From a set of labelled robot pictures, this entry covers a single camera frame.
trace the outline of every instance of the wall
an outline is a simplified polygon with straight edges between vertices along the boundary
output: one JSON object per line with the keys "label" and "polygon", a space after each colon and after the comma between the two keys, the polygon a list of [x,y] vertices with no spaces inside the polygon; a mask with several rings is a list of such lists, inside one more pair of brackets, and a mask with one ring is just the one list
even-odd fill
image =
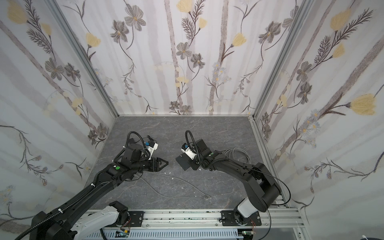
{"label": "wall", "polygon": [[58,3],[120,114],[177,115],[253,113],[301,1]]}
{"label": "wall", "polygon": [[45,4],[1,1],[0,235],[80,191],[114,117]]}
{"label": "wall", "polygon": [[315,1],[257,121],[313,240],[383,238],[384,3]]}

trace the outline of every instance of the mounting plate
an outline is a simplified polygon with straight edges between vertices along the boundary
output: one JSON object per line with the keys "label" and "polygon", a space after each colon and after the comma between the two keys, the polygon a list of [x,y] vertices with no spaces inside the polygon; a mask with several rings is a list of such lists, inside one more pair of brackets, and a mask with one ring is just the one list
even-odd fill
{"label": "mounting plate", "polygon": [[[141,227],[141,224],[143,222],[143,211],[128,211],[129,215],[131,216],[131,220],[129,222],[130,227]],[[117,227],[117,225],[111,224],[106,227]]]}
{"label": "mounting plate", "polygon": [[[238,224],[235,221],[235,217],[233,215],[233,211],[227,211],[227,210],[221,211],[221,218],[222,218],[222,224],[223,224],[224,227],[238,226]],[[253,213],[250,216],[250,218],[256,224],[256,226],[261,226],[262,225],[262,221],[260,219],[259,211]],[[249,223],[247,223],[246,226],[252,226],[252,223],[249,222]]]}

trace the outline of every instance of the grey marble surface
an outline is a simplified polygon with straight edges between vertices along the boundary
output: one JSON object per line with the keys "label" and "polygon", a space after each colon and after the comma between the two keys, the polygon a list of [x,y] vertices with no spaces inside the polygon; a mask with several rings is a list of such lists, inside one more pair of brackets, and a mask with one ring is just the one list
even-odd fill
{"label": "grey marble surface", "polygon": [[[244,148],[251,156],[252,163],[262,162],[260,152],[247,117],[118,117],[104,149],[88,182],[95,173],[108,165],[125,144],[129,131],[136,131],[142,137],[150,135],[159,144],[154,157],[169,161],[160,174],[182,178],[209,194],[211,199],[167,199],[157,195],[141,179],[124,182],[102,197],[92,209],[103,209],[110,202],[120,201],[130,209],[225,209],[234,208],[246,193],[243,184],[228,174],[219,171],[184,171],[175,158],[181,154],[185,142],[185,131],[191,130],[195,140],[202,138],[210,149],[222,150],[230,147]],[[236,159],[245,162],[243,154]],[[158,192],[169,197],[202,196],[186,183],[144,172],[143,177]]]}

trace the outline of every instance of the cable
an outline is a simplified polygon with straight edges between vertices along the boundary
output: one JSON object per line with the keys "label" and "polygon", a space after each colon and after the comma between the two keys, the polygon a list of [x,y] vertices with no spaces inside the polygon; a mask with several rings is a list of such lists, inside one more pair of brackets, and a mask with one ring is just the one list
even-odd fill
{"label": "cable", "polygon": [[17,238],[15,238],[15,240],[21,240],[23,237],[27,236],[28,233],[32,232],[34,229],[38,228],[39,226],[43,225],[44,223],[52,220],[53,218],[57,217],[59,214],[62,214],[64,213],[65,211],[67,211],[69,208],[71,208],[73,205],[75,205],[76,203],[78,203],[81,199],[83,199],[85,196],[87,196],[93,189],[94,189],[94,185],[95,183],[97,182],[98,180],[98,177],[99,177],[99,174],[96,175],[93,179],[93,186],[92,185],[89,185],[87,188],[84,188],[79,194],[81,194],[78,198],[76,198],[75,200],[73,200],[73,202],[69,203],[66,205],[66,207],[64,207],[63,209],[61,209],[61,211],[57,211],[57,213],[55,214],[52,214],[48,217],[46,217],[45,219],[43,219],[42,221],[40,221],[39,223],[36,223],[35,225],[31,226],[30,228],[28,228],[27,230],[25,230],[23,233],[21,233]]}
{"label": "cable", "polygon": [[231,154],[232,154],[232,158],[235,158],[235,151],[238,151],[238,152],[242,152],[245,154],[246,158],[247,158],[247,162],[248,164],[251,164],[251,156],[247,153],[246,150],[240,148],[240,147],[230,147],[228,149],[224,149],[224,150],[219,150],[220,152],[223,152],[224,155],[227,155],[228,157],[231,157]]}
{"label": "cable", "polygon": [[127,181],[127,182],[137,181],[137,180],[139,180],[139,179],[143,176],[143,174],[144,174],[144,172],[142,172],[141,175],[140,175],[140,177],[137,178],[137,179],[134,179],[134,180],[128,180],[128,179],[126,179],[126,180],[124,180],[124,181]]}
{"label": "cable", "polygon": [[129,144],[129,139],[130,139],[131,134],[135,134],[135,135],[137,135],[137,136],[140,138],[141,143],[143,144],[143,149],[146,148],[145,143],[144,143],[144,140],[143,140],[143,138],[141,137],[141,135],[138,134],[138,133],[135,132],[135,131],[130,131],[130,132],[128,133],[128,135],[127,135],[127,140],[125,141],[125,145],[124,145],[123,149],[122,149],[122,150],[117,154],[117,156],[113,159],[113,162],[115,162],[116,159],[118,159],[118,158],[121,156],[121,154],[125,151],[125,148],[126,148],[126,147],[128,146],[128,144]]}
{"label": "cable", "polygon": [[270,214],[268,209],[267,209],[267,211],[268,211],[268,215],[269,215],[269,228],[268,228],[268,231],[266,232],[266,234],[262,238],[259,238],[258,240],[262,240],[263,238],[265,238],[268,235],[269,231],[271,230],[271,225],[272,225],[271,214]]}
{"label": "cable", "polygon": [[201,163],[199,150],[198,150],[198,147],[197,147],[197,145],[195,143],[195,139],[193,138],[193,135],[192,135],[190,130],[185,131],[185,140],[187,141],[188,147],[192,150],[192,148],[189,145],[188,134],[191,136],[191,139],[192,139],[192,142],[193,142],[193,147],[194,147],[194,149],[196,151],[195,153],[197,154],[197,158],[199,159],[199,163]]}
{"label": "cable", "polygon": [[107,237],[105,236],[102,228],[100,229],[100,233],[101,233],[101,237],[103,238],[103,240],[108,240]]}
{"label": "cable", "polygon": [[192,184],[190,184],[189,182],[185,181],[184,179],[181,179],[181,178],[178,178],[178,177],[174,177],[174,176],[170,176],[170,175],[162,175],[162,174],[155,173],[155,172],[148,172],[148,173],[152,173],[152,174],[159,175],[159,176],[163,176],[163,177],[176,178],[176,179],[178,179],[178,180],[180,180],[180,181],[183,181],[183,182],[185,182],[186,184],[190,185],[191,187],[193,187],[194,189],[196,189],[197,191],[199,191],[201,194],[207,196],[208,198],[211,197],[210,195],[203,193],[203,192],[200,191],[197,187],[193,186]]}
{"label": "cable", "polygon": [[208,199],[208,197],[168,197],[168,196],[162,195],[161,193],[156,191],[144,178],[141,178],[141,180],[143,180],[155,193],[157,193],[158,195],[165,197],[165,198],[169,198],[169,199],[188,199],[188,198]]}

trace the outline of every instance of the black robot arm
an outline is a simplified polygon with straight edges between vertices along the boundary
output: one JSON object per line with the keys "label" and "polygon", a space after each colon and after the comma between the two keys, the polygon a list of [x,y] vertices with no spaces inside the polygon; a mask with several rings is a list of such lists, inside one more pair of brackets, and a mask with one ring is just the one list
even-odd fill
{"label": "black robot arm", "polygon": [[133,138],[128,134],[124,149],[118,156],[108,164],[103,170],[99,171],[93,182],[68,200],[60,207],[46,214],[43,211],[33,217],[31,228],[22,233],[16,240],[23,238],[29,232],[30,240],[72,240],[77,231],[71,231],[76,221],[102,196],[119,186],[125,180],[132,180],[137,172],[158,172],[161,171],[168,162],[161,158],[151,158],[153,151],[157,148],[157,143],[148,141],[142,145],[135,144]]}

